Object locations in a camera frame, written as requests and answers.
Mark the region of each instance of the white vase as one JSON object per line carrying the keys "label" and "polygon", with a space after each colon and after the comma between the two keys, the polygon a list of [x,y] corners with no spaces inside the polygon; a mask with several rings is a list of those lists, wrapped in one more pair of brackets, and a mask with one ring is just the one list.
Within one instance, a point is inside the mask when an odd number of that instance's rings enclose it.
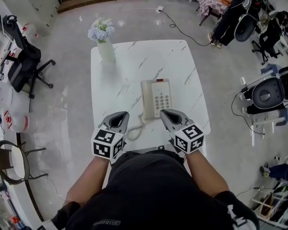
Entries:
{"label": "white vase", "polygon": [[113,45],[108,38],[103,43],[97,42],[97,46],[103,64],[115,63],[115,53]]}

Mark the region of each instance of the sneaker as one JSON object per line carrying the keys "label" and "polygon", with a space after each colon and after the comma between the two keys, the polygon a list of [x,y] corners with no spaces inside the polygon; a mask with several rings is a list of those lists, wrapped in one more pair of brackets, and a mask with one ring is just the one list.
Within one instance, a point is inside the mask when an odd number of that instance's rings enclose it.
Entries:
{"label": "sneaker", "polygon": [[270,170],[268,168],[263,167],[263,166],[260,166],[259,171],[265,177],[268,177],[270,174]]}
{"label": "sneaker", "polygon": [[219,42],[216,43],[216,46],[217,46],[218,48],[222,48],[222,44],[219,43]]}
{"label": "sneaker", "polygon": [[247,111],[246,111],[246,108],[245,108],[245,107],[243,107],[243,108],[242,108],[242,113],[243,113],[244,115],[247,115],[248,117],[250,116],[250,115],[247,113]]}
{"label": "sneaker", "polygon": [[244,93],[241,93],[239,96],[239,99],[243,102],[245,99]]}
{"label": "sneaker", "polygon": [[209,42],[212,46],[216,45],[216,42],[214,40],[212,40],[212,33],[208,33],[208,39],[209,39]]}

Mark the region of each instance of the landline phone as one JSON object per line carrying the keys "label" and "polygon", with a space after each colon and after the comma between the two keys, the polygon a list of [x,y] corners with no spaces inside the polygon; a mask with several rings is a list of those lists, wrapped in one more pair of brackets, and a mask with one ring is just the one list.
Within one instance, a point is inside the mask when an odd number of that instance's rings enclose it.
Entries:
{"label": "landline phone", "polygon": [[160,118],[162,109],[171,109],[171,95],[168,79],[141,81],[143,96],[143,118]]}

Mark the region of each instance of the marble floor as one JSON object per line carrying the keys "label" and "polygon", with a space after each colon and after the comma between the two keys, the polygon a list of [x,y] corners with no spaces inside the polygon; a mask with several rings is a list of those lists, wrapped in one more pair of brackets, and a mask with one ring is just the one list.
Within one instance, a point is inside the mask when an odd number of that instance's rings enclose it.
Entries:
{"label": "marble floor", "polygon": [[[278,10],[285,10],[288,0],[277,0]],[[195,11],[197,2],[188,0],[123,0],[94,4],[58,16],[51,35],[40,43],[42,60],[53,59],[55,66],[45,71],[45,78],[54,84],[53,89],[40,82],[35,86],[35,99],[31,101],[33,117],[38,122],[34,135],[24,134],[26,149],[46,147],[46,151],[30,155],[31,172],[48,173],[50,183],[44,178],[30,181],[37,205],[45,219],[53,217],[62,206],[71,185],[92,160],[91,135],[94,130],[90,53],[96,44],[87,38],[87,30],[95,15],[112,18],[116,32],[112,43],[154,40],[183,39],[191,50],[206,99],[211,133],[206,137],[206,156],[222,174],[230,189],[238,194],[254,186],[274,183],[263,179],[258,168],[275,155],[288,154],[288,126],[266,128],[264,139],[255,135],[241,117],[231,112],[231,102],[241,90],[240,77],[246,81],[258,78],[261,57],[252,53],[250,41],[233,41],[228,47],[201,47],[171,28],[165,14],[153,9],[164,6],[164,11],[180,29],[207,44],[207,34],[213,30],[217,20],[208,18],[199,26],[201,17]],[[270,62],[288,66],[288,58],[271,59]],[[240,114],[239,100],[234,110]],[[242,194],[239,199],[247,203],[253,192]]]}

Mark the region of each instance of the tablecloth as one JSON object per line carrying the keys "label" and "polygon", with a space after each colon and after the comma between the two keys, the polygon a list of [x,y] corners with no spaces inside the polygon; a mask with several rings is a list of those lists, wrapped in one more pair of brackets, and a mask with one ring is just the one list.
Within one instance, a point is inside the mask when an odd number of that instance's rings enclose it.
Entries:
{"label": "tablecloth", "polygon": [[227,6],[219,0],[198,0],[198,2],[200,3],[200,15],[208,15],[209,7],[216,10],[220,14],[223,14],[227,8]]}

